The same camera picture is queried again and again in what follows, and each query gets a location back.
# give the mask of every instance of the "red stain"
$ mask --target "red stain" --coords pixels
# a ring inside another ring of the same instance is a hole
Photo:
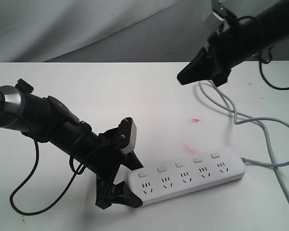
[[[183,147],[184,147],[184,151],[188,154],[191,155],[196,155],[197,151],[195,149],[193,149],[192,147],[188,146],[186,143],[183,143]]]
[[[190,122],[191,123],[197,123],[197,122],[199,122],[200,121],[200,119],[190,119]]]

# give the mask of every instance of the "gray cable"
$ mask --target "gray cable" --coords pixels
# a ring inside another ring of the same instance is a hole
[[[224,110],[227,110],[229,112],[232,112],[234,114],[234,124],[235,125],[240,125],[240,124],[244,124],[244,123],[248,123],[248,122],[256,122],[264,131],[264,136],[265,136],[265,140],[266,140],[266,145],[267,145],[267,149],[268,149],[268,152],[269,152],[269,156],[270,156],[270,159],[271,159],[271,164],[270,163],[263,163],[263,162],[259,162],[259,161],[255,161],[255,160],[250,160],[250,159],[245,159],[245,158],[242,158],[243,162],[248,162],[248,163],[252,163],[252,164],[255,164],[255,165],[259,165],[259,166],[263,166],[263,167],[273,167],[273,170],[275,172],[275,175],[276,175],[276,178],[280,184],[280,187],[282,188],[284,194],[285,194],[285,197],[289,203],[289,191],[281,177],[281,174],[279,172],[279,169],[278,167],[284,167],[284,166],[287,166],[289,165],[289,161],[285,162],[285,163],[277,163],[276,162],[276,159],[275,159],[275,156],[274,156],[274,152],[272,150],[272,146],[271,146],[271,141],[270,141],[270,135],[269,135],[269,132],[268,132],[268,129],[266,127],[266,125],[261,122],[262,120],[266,120],[266,121],[275,121],[275,122],[278,122],[278,123],[281,123],[285,126],[287,126],[289,128],[289,124],[285,121],[282,121],[280,119],[276,119],[276,118],[270,118],[270,117],[252,117],[250,115],[247,115],[247,114],[244,114],[244,113],[241,113],[241,112],[238,112],[236,110],[236,105],[234,104],[234,102],[228,97],[226,96],[223,92],[221,92],[214,84],[213,82],[209,81],[209,83],[211,84],[210,87],[212,87],[213,89],[215,89],[217,91],[217,93],[221,96],[221,98],[225,101],[225,99],[227,99],[230,104],[232,105],[232,109],[229,108],[229,106],[225,107],[223,105],[221,105],[220,103],[216,102],[214,99],[212,99],[203,89],[203,86],[202,86],[202,83],[201,81],[199,82],[199,87],[200,87],[200,90],[201,92],[212,102],[214,103],[215,105],[219,106],[220,108],[224,109]],[[244,119],[244,120],[241,120],[241,121],[237,121],[237,115],[240,115],[240,116],[243,116],[243,117],[246,117],[248,119]]]

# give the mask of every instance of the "table surface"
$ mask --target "table surface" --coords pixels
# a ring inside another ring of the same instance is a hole
[[[185,65],[0,64],[0,86],[14,85],[23,78],[35,87],[34,94],[58,98],[91,124],[95,133],[114,128],[131,116],[138,132],[135,153],[144,165],[225,146],[240,157],[269,162],[258,126],[233,125],[228,113],[210,103],[198,85],[180,86],[176,74]],[[289,62],[273,62],[264,68],[272,83],[289,86]],[[206,89],[221,101],[211,88]],[[220,89],[239,111],[289,122],[289,91],[266,86],[256,62],[234,68],[229,83]],[[200,121],[191,123],[194,118]],[[289,130],[273,122],[267,125],[277,160],[288,160]],[[251,165],[242,180],[138,209],[112,205],[106,210],[94,205],[95,174],[86,170],[55,207],[24,217],[12,210],[9,196],[30,172],[34,159],[32,140],[0,128],[0,230],[289,231],[289,205],[274,172]],[[281,168],[281,173],[289,188],[289,167]],[[116,182],[127,174],[128,170],[121,168]],[[17,206],[26,212],[45,208],[71,176],[68,155],[50,143],[41,144],[38,169],[16,195]]]

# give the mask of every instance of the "power cord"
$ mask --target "power cord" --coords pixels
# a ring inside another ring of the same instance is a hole
[[[234,114],[234,124],[235,125],[240,125],[240,124],[245,124],[245,123],[248,123],[248,122],[255,122],[257,123],[264,131],[264,135],[265,135],[265,140],[266,140],[266,146],[267,146],[267,149],[268,149],[268,153],[269,153],[269,156],[270,156],[270,159],[271,159],[271,162],[272,163],[264,163],[264,162],[259,162],[259,161],[255,161],[255,160],[250,160],[250,159],[246,159],[246,158],[242,158],[242,161],[244,163],[252,163],[254,165],[259,165],[259,166],[263,166],[263,167],[272,167],[274,172],[275,172],[275,175],[276,175],[276,178],[279,182],[279,185],[282,189],[282,191],[284,192],[285,194],[285,197],[289,203],[289,191],[283,181],[283,178],[279,172],[279,169],[278,167],[284,167],[284,166],[288,166],[289,165],[289,161],[285,162],[285,163],[277,163],[276,162],[276,159],[275,159],[275,156],[274,156],[274,152],[273,152],[273,149],[272,149],[272,146],[271,146],[271,141],[270,141],[270,135],[269,135],[269,132],[268,132],[268,129],[266,127],[266,125],[262,122],[262,121],[275,121],[277,123],[281,123],[283,125],[285,125],[286,127],[289,128],[289,123],[283,121],[283,120],[280,120],[280,119],[276,119],[276,118],[270,118],[270,117],[252,117],[250,115],[247,115],[247,114],[244,114],[244,113],[241,113],[241,112],[238,112],[236,110],[236,105],[234,104],[234,102],[228,97],[226,96],[223,92],[221,92],[214,84],[212,81],[209,81],[210,83],[210,86],[215,90],[217,91],[217,93],[220,95],[220,97],[224,100],[224,102],[229,101],[229,103],[232,105],[232,109],[227,105],[227,107],[221,105],[220,103],[218,103],[217,101],[215,101],[214,99],[212,99],[203,89],[203,86],[202,86],[202,83],[201,81],[199,82],[199,87],[200,87],[200,90],[201,92],[204,94],[205,97],[207,97],[212,103],[214,103],[215,105],[219,106],[220,108],[224,109],[224,110],[227,110],[228,112],[231,112]],[[243,117],[246,117],[248,119],[244,119],[244,120],[241,120],[241,121],[238,121],[237,120],[237,115],[240,115],[240,116],[243,116]]]
[[[21,215],[24,215],[24,216],[33,216],[33,215],[38,215],[38,214],[41,214],[41,213],[44,213],[46,212],[47,210],[51,209],[55,204],[57,204],[59,202],[59,200],[64,196],[64,194],[67,192],[67,190],[69,189],[69,187],[71,186],[72,182],[74,181],[76,175],[80,175],[81,173],[83,173],[83,171],[85,170],[85,166],[83,166],[82,164],[79,164],[79,166],[77,167],[77,169],[75,170],[74,169],[74,165],[73,165],[73,176],[71,178],[71,180],[69,181],[69,183],[67,184],[67,186],[65,187],[65,189],[63,190],[63,192],[58,196],[58,198],[51,204],[49,205],[48,207],[46,207],[45,209],[42,209],[40,211],[37,211],[37,212],[32,212],[32,213],[28,213],[28,212],[23,212],[21,211],[19,208],[17,208],[17,206],[15,205],[14,203],[14,196],[15,194],[30,180],[30,178],[33,176],[35,170],[37,169],[38,167],[38,163],[39,163],[39,144],[38,144],[38,141],[37,141],[37,138],[31,128],[31,126],[28,124],[28,122],[22,118],[21,116],[15,114],[15,113],[11,113],[11,112],[2,112],[3,114],[9,114],[9,115],[13,115],[15,117],[17,117],[18,119],[22,120],[24,122],[24,124],[26,125],[26,127],[28,128],[28,130],[30,131],[31,135],[32,135],[32,139],[34,141],[34,145],[35,145],[35,151],[36,151],[36,159],[35,159],[35,163],[34,163],[34,166],[31,170],[31,172],[29,173],[29,175],[24,179],[24,181],[11,193],[11,196],[10,196],[10,203],[11,203],[11,206],[12,208],[19,214]],[[92,152],[90,152],[84,160],[86,160],[87,158],[89,158],[92,153],[94,152],[95,150],[93,150]]]
[[[243,17],[240,17],[238,18],[238,21],[241,21],[241,20],[244,20],[244,19],[251,19],[253,20],[254,22],[257,23],[258,27],[259,27],[259,32],[260,32],[260,40],[261,40],[261,44],[264,43],[264,35],[263,35],[263,27],[261,25],[261,22],[260,20],[258,20],[257,18],[253,17],[253,16],[243,16]],[[263,59],[263,56],[262,56],[262,53],[263,51],[262,50],[259,50],[259,56],[258,56],[258,62],[259,62],[259,72],[260,72],[260,75],[261,75],[261,78],[263,79],[263,81],[271,88],[275,89],[275,90],[289,90],[289,87],[286,87],[286,88],[281,88],[281,87],[277,87],[273,84],[271,84],[267,78],[265,77],[264,73],[263,73],[263,64],[269,64],[272,59],[273,59],[273,56],[272,56],[272,53],[271,53],[271,49],[273,48],[274,46],[270,47],[269,48],[269,61],[266,61]]]

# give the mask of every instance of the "electrical socket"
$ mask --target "electrical socket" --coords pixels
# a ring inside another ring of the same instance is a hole
[[[244,173],[241,158],[223,148],[131,171],[129,186],[148,205],[237,180]]]

